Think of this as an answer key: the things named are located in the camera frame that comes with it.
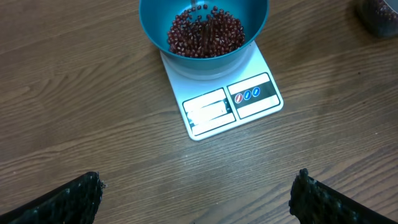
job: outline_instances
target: scale label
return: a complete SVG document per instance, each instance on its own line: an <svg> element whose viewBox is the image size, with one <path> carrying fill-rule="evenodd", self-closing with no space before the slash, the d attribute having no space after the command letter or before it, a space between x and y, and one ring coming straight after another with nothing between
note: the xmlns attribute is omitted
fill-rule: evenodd
<svg viewBox="0 0 398 224"><path fill-rule="evenodd" d="M228 91L241 119L280 105L268 73L229 85Z"/></svg>
<svg viewBox="0 0 398 224"><path fill-rule="evenodd" d="M194 136L236 121L223 88L184 101L182 106Z"/></svg>

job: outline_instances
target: red button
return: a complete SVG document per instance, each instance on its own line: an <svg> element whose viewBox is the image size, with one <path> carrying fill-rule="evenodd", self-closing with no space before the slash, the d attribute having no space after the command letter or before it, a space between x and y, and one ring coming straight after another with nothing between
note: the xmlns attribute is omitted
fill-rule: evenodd
<svg viewBox="0 0 398 224"><path fill-rule="evenodd" d="M235 96L235 103L240 103L240 102L242 102L242 100L243 100L243 95L242 95L242 93L236 94L236 96Z"/></svg>

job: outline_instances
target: red bean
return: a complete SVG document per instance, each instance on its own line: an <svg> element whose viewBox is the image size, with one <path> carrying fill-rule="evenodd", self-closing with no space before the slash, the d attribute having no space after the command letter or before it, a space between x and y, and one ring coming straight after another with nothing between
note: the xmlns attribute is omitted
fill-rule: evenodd
<svg viewBox="0 0 398 224"><path fill-rule="evenodd" d="M201 21L201 15L195 22L187 20L193 19L189 12L196 9L201 7L185 10L175 17L167 32L170 52L183 57L209 58L228 54L243 46L244 32L239 19L233 18L229 12L224 13L223 9L217 12L218 8L214 6L212 15L206 15L207 20Z"/></svg>

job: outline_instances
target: wooden table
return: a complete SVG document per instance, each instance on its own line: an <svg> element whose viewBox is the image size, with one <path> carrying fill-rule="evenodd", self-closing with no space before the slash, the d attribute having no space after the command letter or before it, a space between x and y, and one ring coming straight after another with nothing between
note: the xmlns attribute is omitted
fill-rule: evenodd
<svg viewBox="0 0 398 224"><path fill-rule="evenodd" d="M297 223L306 167L398 221L398 39L351 1L271 1L257 43L284 109L194 142L138 5L0 2L0 213L98 170L95 223Z"/></svg>

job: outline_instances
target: white digital scale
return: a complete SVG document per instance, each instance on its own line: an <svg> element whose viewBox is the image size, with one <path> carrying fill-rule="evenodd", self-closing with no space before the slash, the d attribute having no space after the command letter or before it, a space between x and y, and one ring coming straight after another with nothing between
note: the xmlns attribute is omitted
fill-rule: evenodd
<svg viewBox="0 0 398 224"><path fill-rule="evenodd" d="M284 101L257 44L230 65L207 71L170 63L160 53L189 136L196 141L282 109Z"/></svg>

